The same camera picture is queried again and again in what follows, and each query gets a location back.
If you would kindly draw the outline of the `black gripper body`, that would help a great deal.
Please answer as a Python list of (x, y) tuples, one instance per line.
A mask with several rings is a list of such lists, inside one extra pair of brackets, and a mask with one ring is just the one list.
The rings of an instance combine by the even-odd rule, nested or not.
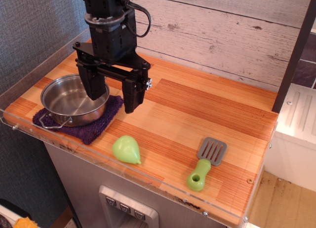
[(135, 10), (93, 10), (84, 19), (89, 25), (91, 43), (76, 43), (77, 64), (96, 66), (98, 73), (123, 82), (126, 78), (141, 82), (145, 90), (152, 80), (151, 65), (136, 53), (137, 34)]

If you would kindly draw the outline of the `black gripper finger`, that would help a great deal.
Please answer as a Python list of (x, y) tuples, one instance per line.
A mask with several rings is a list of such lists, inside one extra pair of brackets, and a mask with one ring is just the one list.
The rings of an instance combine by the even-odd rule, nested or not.
[(91, 100), (97, 100), (106, 93), (105, 77), (98, 73), (96, 66), (77, 64), (80, 79)]
[(122, 82), (125, 112), (130, 114), (143, 103), (145, 88), (141, 82), (126, 78)]

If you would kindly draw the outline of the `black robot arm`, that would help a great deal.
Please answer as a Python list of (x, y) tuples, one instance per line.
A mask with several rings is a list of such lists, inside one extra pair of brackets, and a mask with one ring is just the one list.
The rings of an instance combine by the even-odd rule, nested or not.
[(125, 112), (132, 113), (143, 103), (145, 92), (152, 86), (148, 77), (150, 63), (136, 53), (135, 11), (149, 12), (131, 0), (83, 0), (89, 25), (90, 43), (75, 43), (77, 68), (91, 100), (105, 92), (105, 78), (122, 83)]

